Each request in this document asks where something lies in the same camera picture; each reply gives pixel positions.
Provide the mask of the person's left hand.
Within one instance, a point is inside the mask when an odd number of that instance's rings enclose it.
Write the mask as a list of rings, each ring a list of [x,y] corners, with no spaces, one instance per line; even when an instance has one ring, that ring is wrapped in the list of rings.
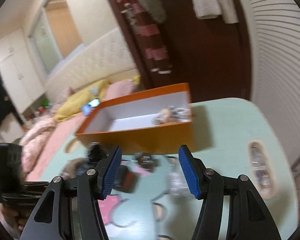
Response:
[[[31,209],[15,210],[4,205],[1,206],[0,210],[7,224],[18,233],[22,233],[32,213]]]

